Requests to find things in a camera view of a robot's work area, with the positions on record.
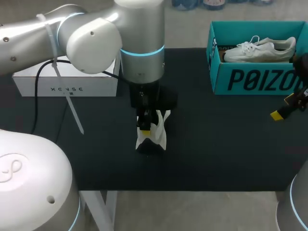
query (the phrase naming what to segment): floor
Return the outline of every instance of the floor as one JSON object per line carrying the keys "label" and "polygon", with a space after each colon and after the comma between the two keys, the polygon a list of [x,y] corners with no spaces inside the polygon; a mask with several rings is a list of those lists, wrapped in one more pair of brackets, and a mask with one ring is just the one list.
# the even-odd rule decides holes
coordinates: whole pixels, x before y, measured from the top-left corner
{"label": "floor", "polygon": [[[1,0],[0,23],[30,19],[60,5],[88,11],[111,0]],[[213,20],[308,20],[308,1],[276,0],[267,7],[228,4],[223,11],[178,12],[166,2],[166,47],[206,47]],[[115,231],[275,231],[274,192],[119,192]],[[89,230],[97,230],[88,218]]]}

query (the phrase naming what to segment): cable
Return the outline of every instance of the cable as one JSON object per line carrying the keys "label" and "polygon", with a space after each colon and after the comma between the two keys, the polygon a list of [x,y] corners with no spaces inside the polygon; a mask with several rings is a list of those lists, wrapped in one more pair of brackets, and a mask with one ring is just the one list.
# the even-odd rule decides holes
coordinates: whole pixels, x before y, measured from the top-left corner
{"label": "cable", "polygon": [[[67,60],[57,60],[57,62],[59,63],[66,63],[66,64],[70,64],[71,62],[70,61],[67,61]],[[35,89],[34,89],[34,100],[35,100],[35,104],[34,104],[34,123],[33,123],[33,127],[32,127],[32,130],[31,130],[31,134],[34,133],[35,131],[35,128],[37,126],[37,122],[38,122],[38,112],[39,112],[39,108],[38,108],[38,83],[39,83],[39,76],[40,76],[40,73],[42,72],[43,68],[45,66],[47,66],[48,64],[52,64],[53,63],[53,60],[50,60],[46,63],[44,63],[38,70],[38,73],[37,73],[37,76],[35,77]]]}
{"label": "cable", "polygon": [[[39,76],[40,76],[40,73],[42,72],[42,70],[43,70],[43,68],[45,67],[45,66],[47,66],[48,64],[52,64],[54,62],[54,60],[49,60],[49,61],[47,61],[46,63],[44,63],[40,68],[39,68],[39,70],[38,70],[38,72],[37,72],[37,76],[35,77],[35,90],[34,90],[34,100],[35,100],[35,104],[34,104],[34,110],[35,110],[35,113],[34,113],[34,123],[33,123],[33,126],[32,126],[32,130],[31,130],[31,134],[33,134],[34,133],[34,131],[35,131],[35,129],[36,129],[36,126],[37,126],[37,122],[38,122],[38,112],[39,112],[39,108],[38,108],[38,83],[39,83]],[[66,64],[71,64],[71,62],[70,61],[68,61],[68,60],[57,60],[57,62],[58,63],[66,63]],[[130,85],[130,82],[128,81],[128,80],[126,80],[125,78],[123,78],[123,77],[119,77],[119,76],[117,76],[117,75],[115,75],[115,74],[112,74],[112,73],[110,73],[110,72],[108,72],[108,71],[103,71],[102,73],[104,73],[104,74],[107,74],[107,75],[109,75],[109,76],[111,76],[111,77],[113,77],[113,78],[116,78],[116,79],[118,79],[118,80],[120,80],[120,81],[123,81],[123,82],[125,82],[125,83],[127,83],[127,84],[129,84]]]}

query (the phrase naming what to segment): shoelace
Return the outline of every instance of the shoelace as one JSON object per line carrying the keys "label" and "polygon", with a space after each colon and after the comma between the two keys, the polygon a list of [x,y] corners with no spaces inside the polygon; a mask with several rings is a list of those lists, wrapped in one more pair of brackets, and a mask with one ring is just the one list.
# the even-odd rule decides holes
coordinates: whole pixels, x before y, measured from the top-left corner
{"label": "shoelace", "polygon": [[254,40],[254,38],[257,37],[258,38],[258,42],[256,43],[257,45],[259,44],[260,41],[260,37],[255,35],[251,38],[250,42],[243,42],[240,44],[237,44],[237,47],[241,47],[242,48],[242,52],[244,54],[250,52],[250,51],[254,51],[255,49],[260,49],[258,46],[256,46],[254,43],[252,43],[252,40]]}

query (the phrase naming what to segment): white sneaker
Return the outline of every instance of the white sneaker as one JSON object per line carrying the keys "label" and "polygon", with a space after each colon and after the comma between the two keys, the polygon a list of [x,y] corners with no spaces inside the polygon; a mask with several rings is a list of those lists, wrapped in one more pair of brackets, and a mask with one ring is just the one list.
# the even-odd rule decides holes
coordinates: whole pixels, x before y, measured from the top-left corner
{"label": "white sneaker", "polygon": [[[258,42],[252,43],[254,37]],[[276,63],[289,62],[295,53],[296,39],[272,40],[266,38],[259,41],[253,36],[250,42],[238,44],[236,48],[227,50],[223,60],[227,63]]]}

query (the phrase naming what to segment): table leg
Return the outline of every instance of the table leg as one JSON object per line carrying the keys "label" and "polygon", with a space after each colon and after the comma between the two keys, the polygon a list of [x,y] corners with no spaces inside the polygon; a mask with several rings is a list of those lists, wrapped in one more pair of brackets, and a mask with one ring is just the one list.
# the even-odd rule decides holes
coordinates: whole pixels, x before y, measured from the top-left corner
{"label": "table leg", "polygon": [[80,191],[100,231],[114,231],[109,211],[100,191]]}
{"label": "table leg", "polygon": [[112,225],[115,226],[116,218],[116,200],[117,200],[117,191],[107,191],[106,198],[106,207],[109,212],[109,217],[111,219]]}

